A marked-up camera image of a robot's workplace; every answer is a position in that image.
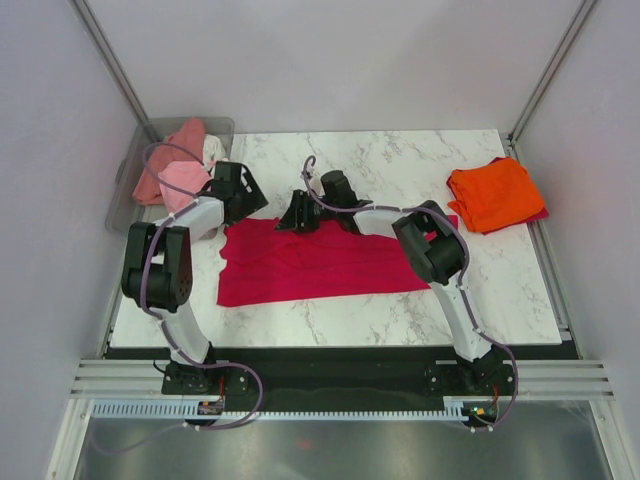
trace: gray plastic bin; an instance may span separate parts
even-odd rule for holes
[[[189,118],[191,117],[156,118],[151,120],[148,126],[154,129],[160,138],[165,138],[179,130]],[[229,158],[235,129],[233,120],[225,117],[200,118],[204,122],[205,131],[220,138]],[[127,158],[121,162],[116,173],[116,188],[105,220],[105,227],[110,232],[126,235],[131,224],[142,215],[144,207],[138,205],[131,195],[142,174],[142,151],[150,143],[153,143],[153,138],[143,126],[138,126],[129,145]]]

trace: folded red cloth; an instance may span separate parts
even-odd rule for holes
[[[458,217],[449,216],[458,227]],[[227,228],[220,251],[218,305],[396,293],[429,288],[411,270],[396,239],[354,235],[337,222],[311,234],[276,232],[278,219],[245,219]]]

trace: gray wall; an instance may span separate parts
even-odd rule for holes
[[[120,268],[102,226],[134,120],[65,0],[0,7],[0,465],[42,478]]]
[[[90,0],[152,117],[510,129],[579,0]]]
[[[640,3],[600,2],[521,141],[576,335],[640,452]]]

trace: table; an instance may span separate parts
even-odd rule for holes
[[[455,168],[504,156],[498,132],[320,132],[236,135],[231,160],[246,164],[269,200],[255,218],[281,216],[291,192],[304,188],[300,171],[315,154],[316,171],[340,169],[360,198],[414,206],[432,199],[445,213],[452,194],[445,182]],[[149,211],[147,216],[158,216]],[[509,344],[559,344],[556,319],[525,225],[484,236],[460,226],[471,253],[467,281],[487,333]],[[450,345],[451,333],[433,292],[359,295],[239,308],[216,305],[219,231],[192,248],[191,305],[214,346],[306,347]],[[161,347],[155,320],[122,298],[111,346]]]

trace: white vent strip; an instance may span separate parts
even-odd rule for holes
[[[248,412],[225,412],[222,419],[237,419]],[[214,415],[198,415],[197,400],[96,400],[92,416],[95,418],[148,418],[148,419],[215,419]],[[459,421],[462,402],[447,401],[443,411],[415,410],[406,412],[260,412],[254,416],[261,420],[379,420],[379,421]]]

